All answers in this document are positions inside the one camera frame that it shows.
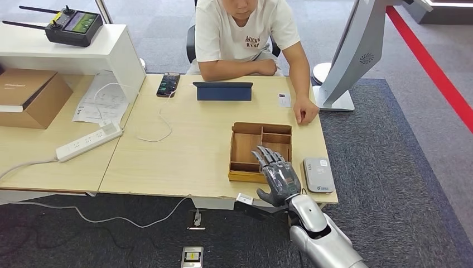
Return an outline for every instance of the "power strip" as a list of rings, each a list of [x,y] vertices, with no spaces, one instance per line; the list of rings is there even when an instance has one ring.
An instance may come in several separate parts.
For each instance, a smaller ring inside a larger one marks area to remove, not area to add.
[[[66,162],[121,135],[123,130],[120,125],[117,122],[110,122],[91,134],[57,148],[56,157],[59,162]]]

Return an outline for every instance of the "gray robotic hand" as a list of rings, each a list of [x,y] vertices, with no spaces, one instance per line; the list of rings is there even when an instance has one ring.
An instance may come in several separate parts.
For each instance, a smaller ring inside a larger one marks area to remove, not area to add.
[[[258,150],[263,157],[256,151],[252,153],[259,161],[271,192],[258,189],[257,194],[275,207],[288,205],[289,235],[299,251],[318,268],[367,268],[332,219],[311,197],[301,194],[301,182],[292,164],[269,148],[258,146]]]
[[[274,207],[283,206],[301,192],[301,182],[292,168],[292,164],[287,162],[278,152],[263,146],[258,146],[258,149],[264,158],[256,151],[252,151],[252,153],[258,159],[271,192],[266,193],[262,189],[258,189],[256,193],[261,200]]]

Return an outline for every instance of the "white t-shirt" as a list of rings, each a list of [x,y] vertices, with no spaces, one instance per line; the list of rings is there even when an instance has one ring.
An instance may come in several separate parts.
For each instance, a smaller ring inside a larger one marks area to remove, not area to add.
[[[300,41],[286,0],[258,0],[244,27],[239,27],[221,0],[199,0],[196,7],[197,61],[252,61],[272,35],[281,50]]]

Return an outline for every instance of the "wooden tray with compartments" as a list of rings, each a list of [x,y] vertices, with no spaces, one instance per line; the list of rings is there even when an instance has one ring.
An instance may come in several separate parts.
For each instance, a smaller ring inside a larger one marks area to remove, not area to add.
[[[252,150],[258,151],[258,145],[279,152],[284,159],[292,162],[291,126],[235,122],[231,129],[230,181],[266,183],[258,160],[251,153]]]

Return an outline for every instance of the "desk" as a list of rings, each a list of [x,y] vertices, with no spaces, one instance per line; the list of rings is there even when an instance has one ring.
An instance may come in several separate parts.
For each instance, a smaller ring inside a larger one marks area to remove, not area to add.
[[[191,194],[197,207],[220,209],[232,209],[238,193],[257,198],[256,189],[267,191],[268,185],[228,180],[234,122],[292,125],[293,164],[304,185],[302,159],[327,157],[318,116],[309,126],[298,126],[292,109],[279,107],[278,93],[290,89],[295,100],[292,84],[284,77],[235,79],[254,83],[251,102],[198,102],[192,82],[202,81],[202,77],[182,75],[175,97],[161,113],[171,124],[172,134],[161,142],[140,141],[136,135],[157,139],[168,132],[158,116],[166,101],[156,97],[161,78],[147,75],[99,192],[179,197]],[[336,192],[311,195],[318,203],[338,202]]]
[[[74,91],[46,130],[0,127],[0,170],[14,165],[54,157],[55,150],[68,142],[96,131],[97,124],[71,122],[75,108],[92,82],[92,75],[66,75]],[[123,116],[128,118],[131,105]],[[65,163],[22,167],[0,180],[0,189],[43,192],[97,192],[118,139]]]

